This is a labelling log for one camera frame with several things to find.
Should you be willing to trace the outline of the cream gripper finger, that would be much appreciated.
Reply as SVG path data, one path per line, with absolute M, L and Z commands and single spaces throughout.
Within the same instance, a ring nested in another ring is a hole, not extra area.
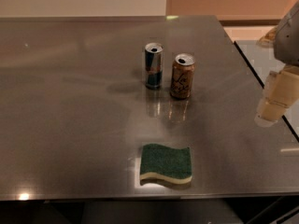
M 271 127 L 299 99 L 299 67 L 286 64 L 279 72 L 271 71 L 263 87 L 255 122 Z

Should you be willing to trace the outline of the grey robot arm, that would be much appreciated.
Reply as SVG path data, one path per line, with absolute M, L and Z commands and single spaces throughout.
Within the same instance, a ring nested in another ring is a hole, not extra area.
M 275 59 L 284 67 L 279 72 L 271 71 L 265 81 L 255 117 L 261 127 L 277 123 L 299 99 L 299 2 L 278 23 L 273 49 Z

